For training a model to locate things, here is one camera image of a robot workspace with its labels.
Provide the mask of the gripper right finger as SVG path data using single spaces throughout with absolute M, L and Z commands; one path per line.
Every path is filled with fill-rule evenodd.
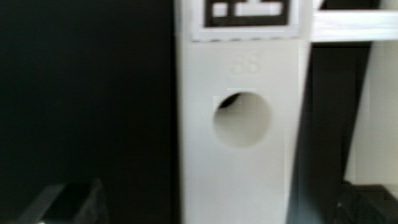
M 398 224 L 398 199 L 382 185 L 343 184 L 332 224 Z

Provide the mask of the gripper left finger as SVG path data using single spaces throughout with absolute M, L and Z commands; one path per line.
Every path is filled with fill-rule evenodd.
M 107 224 L 101 181 L 50 185 L 34 199 L 16 224 Z

